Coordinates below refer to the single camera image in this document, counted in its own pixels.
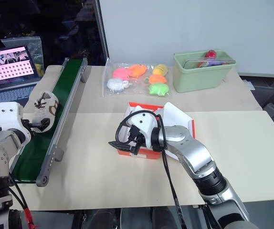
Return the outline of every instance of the clear plastic packaging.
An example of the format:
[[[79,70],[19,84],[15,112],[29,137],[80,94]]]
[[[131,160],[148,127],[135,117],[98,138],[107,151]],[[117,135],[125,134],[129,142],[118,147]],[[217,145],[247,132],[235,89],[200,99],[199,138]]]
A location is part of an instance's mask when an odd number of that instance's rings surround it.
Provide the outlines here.
[[[1,42],[7,48],[26,45],[40,76],[44,75],[42,41],[40,37],[14,37],[1,39]]]
[[[165,75],[153,75],[153,69],[158,64],[144,63],[113,63],[106,61],[102,76],[102,96],[117,94],[148,94],[152,96],[167,96],[169,94],[170,72]],[[146,67],[144,74],[132,77],[129,70],[134,67]]]

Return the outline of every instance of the black cable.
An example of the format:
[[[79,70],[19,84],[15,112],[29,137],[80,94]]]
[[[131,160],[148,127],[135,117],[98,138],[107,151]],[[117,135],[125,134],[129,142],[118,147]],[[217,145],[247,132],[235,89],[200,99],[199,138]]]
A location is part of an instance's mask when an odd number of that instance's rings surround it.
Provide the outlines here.
[[[167,176],[168,176],[168,179],[169,179],[169,183],[170,183],[170,186],[171,186],[171,191],[172,191],[172,195],[173,195],[173,199],[174,199],[174,203],[175,203],[175,208],[176,208],[176,211],[177,211],[177,214],[178,214],[178,217],[179,217],[179,222],[180,222],[181,228],[182,229],[187,229],[187,226],[186,226],[186,223],[185,223],[185,220],[184,220],[184,217],[183,217],[183,213],[182,213],[182,210],[181,210],[181,207],[180,207],[180,204],[179,204],[179,200],[178,200],[178,197],[176,195],[175,189],[173,187],[173,183],[171,181],[171,176],[170,176],[170,171],[169,171],[169,167],[168,167],[167,156],[166,156],[166,152],[165,152],[165,149],[167,149],[167,139],[166,139],[165,127],[164,127],[164,124],[162,122],[161,115],[160,114],[159,115],[155,114],[154,112],[148,111],[148,110],[136,111],[136,112],[133,112],[133,113],[129,114],[127,117],[125,117],[122,120],[122,122],[118,126],[118,128],[116,130],[115,139],[116,139],[116,141],[118,143],[120,143],[122,145],[126,145],[126,144],[128,144],[128,143],[131,142],[130,140],[128,140],[126,142],[120,142],[119,141],[119,133],[120,133],[121,128],[124,125],[126,126],[126,122],[127,122],[128,119],[130,119],[131,117],[133,117],[133,116],[135,116],[137,114],[140,114],[140,113],[149,113],[149,114],[153,115],[155,118],[158,118],[157,124],[158,124],[158,127],[161,128],[162,135],[163,135],[163,146],[162,146],[163,149],[161,151],[162,152],[162,160],[163,160],[165,171],[167,173]]]
[[[116,141],[117,141],[119,144],[121,144],[121,145],[127,145],[128,143],[131,142],[131,140],[128,140],[128,141],[126,141],[126,142],[121,142],[121,141],[119,141],[119,133],[120,133],[120,130],[121,130],[121,128],[122,128],[123,126],[127,126],[127,125],[126,125],[126,122],[127,122],[128,119],[130,119],[131,117],[133,117],[133,116],[135,116],[135,115],[137,115],[137,114],[140,114],[140,113],[149,113],[149,114],[153,115],[154,117],[157,117],[157,115],[156,115],[154,112],[152,112],[152,111],[147,111],[147,110],[141,110],[141,111],[136,111],[136,112],[130,113],[127,117],[125,117],[125,118],[122,120],[122,122],[119,124],[119,126],[118,126],[118,128],[117,128],[117,130],[116,130],[115,139],[116,139]]]
[[[21,205],[22,209],[25,209],[26,207],[23,204],[23,202],[21,201],[21,199],[19,199],[18,195],[11,188],[9,188],[9,192],[17,199],[17,201]]]
[[[207,229],[211,229],[209,219],[208,219],[207,213],[205,211],[205,206],[202,207],[202,211],[203,211],[203,215],[204,215],[204,218],[205,218]]]
[[[10,175],[11,182],[15,185],[15,187],[16,187],[16,189],[17,189],[17,191],[18,191],[18,193],[19,193],[19,195],[20,195],[20,197],[21,197],[21,199],[22,199],[23,205],[25,206],[25,208],[27,208],[28,205],[27,205],[27,202],[26,202],[26,200],[25,200],[25,198],[24,198],[24,196],[23,196],[23,194],[22,194],[22,192],[21,192],[21,189],[20,189],[19,186],[17,185],[15,179],[12,177],[12,174],[9,173],[9,175]]]
[[[167,177],[169,179],[170,186],[171,186],[171,191],[172,191],[172,195],[173,195],[173,199],[174,199],[174,204],[175,204],[175,208],[176,208],[176,211],[177,211],[177,214],[178,214],[178,217],[179,217],[179,222],[180,222],[181,228],[182,229],[187,229],[187,226],[186,226],[186,223],[185,223],[185,220],[184,220],[184,216],[183,216],[183,213],[181,211],[180,204],[179,204],[179,200],[177,198],[175,189],[174,189],[172,181],[171,181],[171,176],[170,176],[170,172],[169,172],[168,161],[167,161],[167,156],[166,156],[165,150],[162,151],[162,160],[163,160],[165,171],[166,171],[166,174],[167,174]]]

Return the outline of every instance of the red toy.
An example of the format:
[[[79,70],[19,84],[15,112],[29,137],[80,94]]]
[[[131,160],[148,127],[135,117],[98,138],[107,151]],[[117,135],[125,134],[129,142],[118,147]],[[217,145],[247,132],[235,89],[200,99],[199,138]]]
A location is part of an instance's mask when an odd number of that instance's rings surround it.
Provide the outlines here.
[[[206,55],[204,57],[207,57],[207,58],[217,58],[217,53],[215,52],[215,50],[209,50]],[[199,62],[197,68],[201,67],[201,65],[203,64],[204,62]]]

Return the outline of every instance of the toy fruit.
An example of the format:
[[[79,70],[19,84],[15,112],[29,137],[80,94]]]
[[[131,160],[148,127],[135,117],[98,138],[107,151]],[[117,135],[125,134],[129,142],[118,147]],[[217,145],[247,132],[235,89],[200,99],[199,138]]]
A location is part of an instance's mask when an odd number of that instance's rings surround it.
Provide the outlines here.
[[[112,78],[107,81],[107,87],[112,92],[121,92],[125,88],[128,88],[130,86],[129,81],[127,80],[121,80],[119,78]]]
[[[153,74],[165,75],[168,72],[168,67],[164,64],[159,64],[153,69]]]
[[[128,76],[131,73],[132,72],[129,69],[127,69],[127,68],[117,68],[113,72],[113,78],[119,78],[121,80],[128,80]]]
[[[158,96],[165,96],[165,94],[169,92],[169,87],[165,83],[151,84],[148,89],[150,94],[156,94]]]
[[[214,60],[215,58],[217,58],[217,53],[215,52],[215,50],[209,50],[208,52],[206,52],[205,58],[212,58],[212,60]],[[197,68],[206,67],[206,66],[203,66],[204,63],[205,62],[200,62],[198,63],[196,67]]]
[[[139,77],[147,71],[147,67],[143,64],[134,64],[128,69],[131,71],[130,77]]]
[[[150,77],[148,78],[148,82],[150,84],[154,84],[154,83],[166,83],[167,79],[164,76],[162,76],[162,75],[153,74],[153,75],[150,75]]]

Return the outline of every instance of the table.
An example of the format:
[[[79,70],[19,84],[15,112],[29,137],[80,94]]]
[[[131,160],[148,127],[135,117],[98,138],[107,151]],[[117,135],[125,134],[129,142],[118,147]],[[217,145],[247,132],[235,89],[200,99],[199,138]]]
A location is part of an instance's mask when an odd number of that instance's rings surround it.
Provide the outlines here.
[[[171,88],[170,99],[145,95],[102,98],[101,72],[102,67],[92,66],[86,85],[78,89],[73,105],[77,112],[69,114],[71,121],[65,123],[60,139],[64,158],[54,164],[48,185],[20,184],[30,210],[174,205],[161,159],[119,156],[107,144],[114,139],[132,98],[152,104],[174,99],[174,104],[185,112],[201,111],[188,113],[195,119],[196,138],[209,149],[242,201],[274,199],[274,123],[234,70],[219,87],[208,89],[212,96],[207,90],[175,94]],[[38,88],[53,82],[45,77]],[[198,103],[187,99],[190,95]],[[180,204],[203,204],[183,167],[169,159],[169,168]],[[13,208],[21,209],[16,201]]]
[[[45,88],[51,90],[54,87],[57,80],[55,72],[58,70],[60,71],[61,67],[57,65],[47,68],[46,76],[43,77],[39,86],[36,86],[33,90],[36,93],[32,92],[31,94],[31,101],[35,100],[38,91]],[[157,105],[171,102],[184,112],[262,110],[234,68],[230,70],[221,85],[216,88],[177,93],[170,83],[170,95],[167,97],[124,94],[102,97],[103,70],[103,66],[88,66],[86,68],[86,74],[89,75],[89,78],[87,83],[83,85],[84,89],[80,89],[80,93],[83,91],[83,95],[81,100],[78,101],[78,113],[124,112],[130,101]],[[33,103],[26,105],[25,112],[33,112]]]

